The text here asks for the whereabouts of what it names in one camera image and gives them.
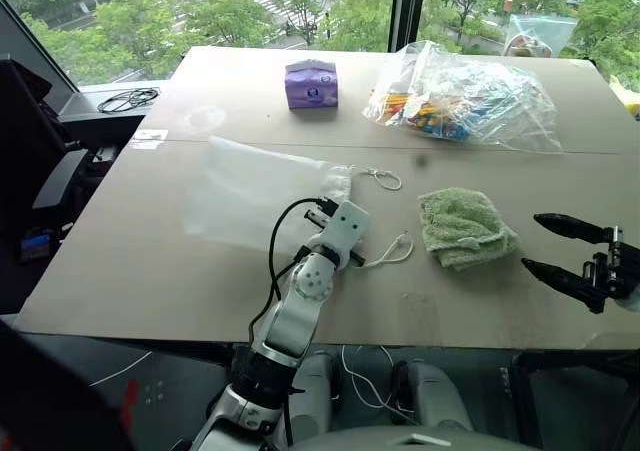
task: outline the table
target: table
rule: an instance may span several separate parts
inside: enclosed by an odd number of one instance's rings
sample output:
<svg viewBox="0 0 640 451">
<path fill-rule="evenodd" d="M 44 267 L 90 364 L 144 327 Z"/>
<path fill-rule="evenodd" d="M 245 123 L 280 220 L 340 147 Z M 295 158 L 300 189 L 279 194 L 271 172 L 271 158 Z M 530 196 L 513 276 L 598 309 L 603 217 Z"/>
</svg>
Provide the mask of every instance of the table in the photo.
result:
<svg viewBox="0 0 640 451">
<path fill-rule="evenodd" d="M 337 110 L 287 109 L 281 64 L 310 56 L 336 61 Z M 27 300 L 17 327 L 124 339 L 245 341 L 247 323 L 267 294 L 266 253 L 189 237 L 181 227 L 184 192 L 208 136 L 216 134 L 267 150 L 390 169 L 403 178 L 397 193 L 381 193 L 372 180 L 355 178 L 353 199 L 373 218 L 363 254 L 377 257 L 404 229 L 417 240 L 414 254 L 402 265 L 338 275 L 317 341 L 640 347 L 637 314 L 609 302 L 603 314 L 593 315 L 537 282 L 519 262 L 525 255 L 577 272 L 595 252 L 539 227 L 532 219 L 538 212 L 620 224 L 629 242 L 640 242 L 637 125 L 590 64 L 482 59 L 538 72 L 558 107 L 566 154 L 475 148 L 368 123 L 359 113 L 384 55 L 192 49 Z M 448 186 L 491 197 L 520 234 L 521 250 L 463 273 L 441 268 L 418 241 L 416 197 Z"/>
</svg>

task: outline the chair armrest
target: chair armrest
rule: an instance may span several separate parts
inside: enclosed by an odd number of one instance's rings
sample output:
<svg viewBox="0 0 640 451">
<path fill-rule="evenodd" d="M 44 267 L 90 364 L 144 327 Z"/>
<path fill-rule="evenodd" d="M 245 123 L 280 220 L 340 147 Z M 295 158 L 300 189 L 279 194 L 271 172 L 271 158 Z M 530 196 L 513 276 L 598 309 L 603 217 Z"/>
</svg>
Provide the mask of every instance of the chair armrest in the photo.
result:
<svg viewBox="0 0 640 451">
<path fill-rule="evenodd" d="M 40 188 L 32 209 L 55 208 L 64 203 L 88 155 L 86 149 L 65 154 Z"/>
</svg>

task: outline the glass window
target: glass window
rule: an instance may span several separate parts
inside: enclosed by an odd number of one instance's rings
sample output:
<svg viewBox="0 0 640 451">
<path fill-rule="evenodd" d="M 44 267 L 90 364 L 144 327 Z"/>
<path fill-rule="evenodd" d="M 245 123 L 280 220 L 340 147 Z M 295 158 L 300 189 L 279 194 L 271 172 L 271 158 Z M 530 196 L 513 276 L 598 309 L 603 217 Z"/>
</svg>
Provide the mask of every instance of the glass window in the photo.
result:
<svg viewBox="0 0 640 451">
<path fill-rule="evenodd" d="M 587 57 L 640 91 L 640 0 L 424 0 L 418 38 L 463 54 Z"/>
<path fill-rule="evenodd" d="M 386 51 L 392 0 L 8 0 L 77 85 L 167 79 L 194 45 Z"/>
</svg>

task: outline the green towel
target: green towel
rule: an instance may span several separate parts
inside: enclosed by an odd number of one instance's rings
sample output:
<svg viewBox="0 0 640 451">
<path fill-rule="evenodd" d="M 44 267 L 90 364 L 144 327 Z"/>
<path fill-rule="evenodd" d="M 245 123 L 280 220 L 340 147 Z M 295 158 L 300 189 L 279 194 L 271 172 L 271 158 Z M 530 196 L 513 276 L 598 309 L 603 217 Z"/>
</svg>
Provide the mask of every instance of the green towel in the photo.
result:
<svg viewBox="0 0 640 451">
<path fill-rule="evenodd" d="M 456 271 L 486 263 L 516 249 L 518 235 L 484 194 L 448 188 L 418 197 L 427 251 Z"/>
</svg>

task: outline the floor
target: floor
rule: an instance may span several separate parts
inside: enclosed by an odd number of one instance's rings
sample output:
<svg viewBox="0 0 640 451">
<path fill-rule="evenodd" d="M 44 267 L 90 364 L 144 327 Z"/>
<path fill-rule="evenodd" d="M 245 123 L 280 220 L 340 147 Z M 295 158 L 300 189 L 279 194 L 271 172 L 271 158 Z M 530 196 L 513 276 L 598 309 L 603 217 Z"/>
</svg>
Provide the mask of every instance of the floor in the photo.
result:
<svg viewBox="0 0 640 451">
<path fill-rule="evenodd" d="M 87 382 L 108 376 L 144 354 L 139 349 L 89 338 L 30 336 L 29 340 Z M 323 348 L 338 350 L 336 346 Z M 347 348 L 349 365 L 369 376 L 381 391 L 387 389 L 386 356 L 375 347 L 363 348 L 355 356 L 354 351 L 353 347 Z M 389 352 L 394 361 L 420 358 L 441 367 L 457 385 L 478 432 L 517 440 L 513 407 L 500 373 L 514 352 L 413 347 Z M 118 407 L 130 379 L 138 380 L 141 390 L 133 408 L 131 430 L 138 451 L 168 451 L 178 438 L 193 437 L 204 422 L 207 403 L 225 384 L 219 366 L 153 353 L 98 389 Z M 334 417 L 335 429 L 390 423 L 386 412 L 363 406 L 350 380 L 343 381 L 344 404 Z M 547 451 L 606 449 L 606 421 L 625 390 L 623 382 L 586 369 L 536 373 L 532 382 Z M 373 401 L 370 393 L 363 395 Z"/>
</svg>

